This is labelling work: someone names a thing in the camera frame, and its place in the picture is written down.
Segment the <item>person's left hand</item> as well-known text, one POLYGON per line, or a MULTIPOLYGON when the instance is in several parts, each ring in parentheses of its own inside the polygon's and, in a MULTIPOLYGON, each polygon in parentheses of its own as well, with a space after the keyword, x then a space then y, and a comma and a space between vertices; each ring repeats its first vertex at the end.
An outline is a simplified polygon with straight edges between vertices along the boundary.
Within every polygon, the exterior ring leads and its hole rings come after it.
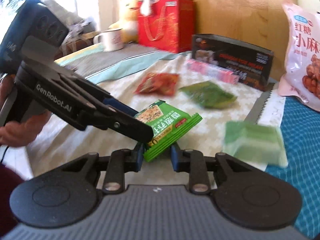
MULTIPOLYGON (((1 107, 14 87, 14 76, 6 75, 1 81, 1 107)), ((33 115, 26 122, 8 122, 1 127, 1 145, 23 147, 33 142, 40 134, 52 113, 45 110, 40 115, 33 115)))

